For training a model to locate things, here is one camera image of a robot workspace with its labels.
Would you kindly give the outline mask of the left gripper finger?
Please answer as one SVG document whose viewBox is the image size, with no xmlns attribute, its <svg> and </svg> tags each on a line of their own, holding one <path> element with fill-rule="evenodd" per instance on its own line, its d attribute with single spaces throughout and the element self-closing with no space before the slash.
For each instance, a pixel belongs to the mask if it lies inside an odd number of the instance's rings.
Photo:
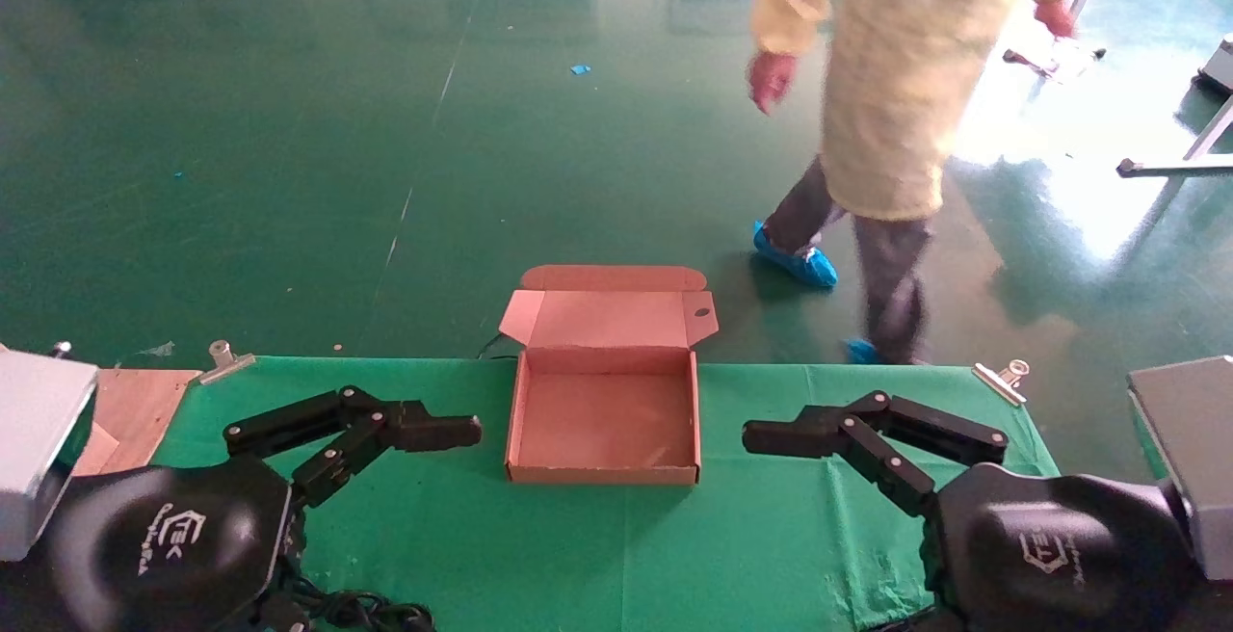
<svg viewBox="0 0 1233 632">
<path fill-rule="evenodd" d="M 333 460 L 374 460 L 388 448 L 425 453 L 476 446 L 482 425 L 478 416 L 434 416 L 422 400 L 382 400 L 344 386 L 231 423 L 223 439 L 231 457 L 268 458 L 330 439 L 323 453 Z"/>
</svg>

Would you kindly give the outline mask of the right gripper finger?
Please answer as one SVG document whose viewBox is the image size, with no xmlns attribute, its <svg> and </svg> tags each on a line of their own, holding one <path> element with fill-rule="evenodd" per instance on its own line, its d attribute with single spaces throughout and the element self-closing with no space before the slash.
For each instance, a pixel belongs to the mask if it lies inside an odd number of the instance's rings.
<svg viewBox="0 0 1233 632">
<path fill-rule="evenodd" d="M 1009 447 L 1000 430 L 885 391 L 868 392 L 846 407 L 804 407 L 792 421 L 743 425 L 743 447 L 752 455 L 882 466 L 900 456 L 893 442 L 967 466 L 1000 464 Z"/>
</svg>

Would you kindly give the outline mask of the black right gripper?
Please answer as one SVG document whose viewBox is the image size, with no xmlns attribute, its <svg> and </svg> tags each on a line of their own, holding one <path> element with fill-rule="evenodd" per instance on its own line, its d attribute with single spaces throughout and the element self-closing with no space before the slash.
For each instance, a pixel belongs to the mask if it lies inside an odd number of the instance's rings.
<svg viewBox="0 0 1233 632">
<path fill-rule="evenodd" d="M 961 631 L 1166 631 L 1196 593 L 1189 536 L 1159 487 L 981 462 L 936 495 L 868 423 L 838 432 L 851 468 L 907 516 L 928 512 L 926 588 Z"/>
</svg>

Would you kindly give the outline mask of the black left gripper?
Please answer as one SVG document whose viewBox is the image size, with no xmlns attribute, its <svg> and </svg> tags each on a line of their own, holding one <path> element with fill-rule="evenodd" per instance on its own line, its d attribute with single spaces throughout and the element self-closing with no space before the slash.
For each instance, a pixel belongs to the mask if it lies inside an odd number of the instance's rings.
<svg viewBox="0 0 1233 632">
<path fill-rule="evenodd" d="M 318 508 L 386 451 L 371 411 L 292 471 L 237 458 L 147 466 L 72 487 L 43 533 L 47 631 L 269 631 L 295 622 L 272 590 L 296 508 Z"/>
</svg>

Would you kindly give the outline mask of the red gloved right hand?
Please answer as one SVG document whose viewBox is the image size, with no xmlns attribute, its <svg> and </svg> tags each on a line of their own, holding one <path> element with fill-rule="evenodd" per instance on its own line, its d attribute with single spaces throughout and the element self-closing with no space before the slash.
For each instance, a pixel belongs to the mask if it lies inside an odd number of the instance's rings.
<svg viewBox="0 0 1233 632">
<path fill-rule="evenodd" d="M 798 58 L 761 51 L 748 62 L 748 100 L 762 115 L 769 116 L 797 79 Z"/>
</svg>

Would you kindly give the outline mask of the red gloved left hand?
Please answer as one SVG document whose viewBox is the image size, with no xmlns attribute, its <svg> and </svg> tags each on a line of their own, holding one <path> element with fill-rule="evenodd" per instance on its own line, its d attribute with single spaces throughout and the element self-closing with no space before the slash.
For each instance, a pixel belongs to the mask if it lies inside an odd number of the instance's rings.
<svg viewBox="0 0 1233 632">
<path fill-rule="evenodd" d="M 1065 0 L 1038 0 L 1034 5 L 1034 21 L 1043 25 L 1057 39 L 1071 39 L 1075 32 L 1074 14 Z"/>
</svg>

